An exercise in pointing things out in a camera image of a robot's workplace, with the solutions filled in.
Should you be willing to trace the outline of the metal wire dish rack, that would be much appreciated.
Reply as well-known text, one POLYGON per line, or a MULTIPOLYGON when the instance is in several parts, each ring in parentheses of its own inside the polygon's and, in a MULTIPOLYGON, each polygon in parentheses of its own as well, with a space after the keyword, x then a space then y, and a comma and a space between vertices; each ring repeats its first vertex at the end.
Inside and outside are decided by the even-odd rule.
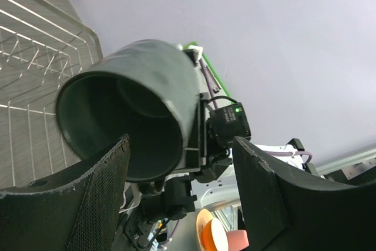
POLYGON ((1 0, 1 187, 24 186, 78 162, 61 137, 64 83, 102 58, 69 0, 1 0))

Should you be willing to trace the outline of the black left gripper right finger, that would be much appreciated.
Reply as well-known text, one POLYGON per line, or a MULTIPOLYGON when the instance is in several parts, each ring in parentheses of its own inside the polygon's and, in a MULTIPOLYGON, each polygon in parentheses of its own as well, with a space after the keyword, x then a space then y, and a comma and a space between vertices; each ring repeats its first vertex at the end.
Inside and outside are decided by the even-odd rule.
POLYGON ((375 183, 352 186, 233 141, 250 250, 374 250, 375 183))

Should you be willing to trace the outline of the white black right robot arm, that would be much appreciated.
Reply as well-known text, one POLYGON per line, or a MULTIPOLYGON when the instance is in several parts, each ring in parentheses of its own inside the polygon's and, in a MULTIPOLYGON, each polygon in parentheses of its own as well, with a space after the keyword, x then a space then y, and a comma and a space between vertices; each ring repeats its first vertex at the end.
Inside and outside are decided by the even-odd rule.
POLYGON ((239 203, 230 138, 249 138, 250 129, 240 102, 212 109, 213 101, 208 93, 199 95, 183 167, 176 175, 138 184, 140 201, 122 219, 113 250, 166 250, 172 237, 156 240, 169 221, 179 222, 198 209, 214 211, 239 203))

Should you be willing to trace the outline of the grey ceramic mug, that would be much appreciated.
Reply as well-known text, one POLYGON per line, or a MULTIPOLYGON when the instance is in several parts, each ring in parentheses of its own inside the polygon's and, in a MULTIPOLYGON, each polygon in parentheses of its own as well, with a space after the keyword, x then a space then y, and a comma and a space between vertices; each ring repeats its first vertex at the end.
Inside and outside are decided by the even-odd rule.
POLYGON ((128 182, 171 174, 188 146, 199 100, 189 56, 157 39, 133 42, 70 78, 60 89, 56 121, 86 159, 127 135, 128 182))

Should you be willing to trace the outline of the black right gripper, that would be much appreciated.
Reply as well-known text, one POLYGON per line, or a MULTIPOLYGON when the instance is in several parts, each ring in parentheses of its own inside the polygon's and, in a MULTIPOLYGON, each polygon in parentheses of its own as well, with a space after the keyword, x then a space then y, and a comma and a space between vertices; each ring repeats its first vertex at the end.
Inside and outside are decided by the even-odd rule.
POLYGON ((230 160, 230 149, 222 148, 210 135, 208 101, 208 93, 199 94, 185 156, 176 167, 176 173, 188 173, 200 183, 218 180, 233 163, 230 160))

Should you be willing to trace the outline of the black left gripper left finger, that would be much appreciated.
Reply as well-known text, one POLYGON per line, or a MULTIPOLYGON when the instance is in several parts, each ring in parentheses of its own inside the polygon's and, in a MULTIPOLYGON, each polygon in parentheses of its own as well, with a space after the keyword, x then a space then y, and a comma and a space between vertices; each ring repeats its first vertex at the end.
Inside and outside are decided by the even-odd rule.
POLYGON ((129 158, 124 135, 53 175, 1 189, 1 250, 110 250, 129 158))

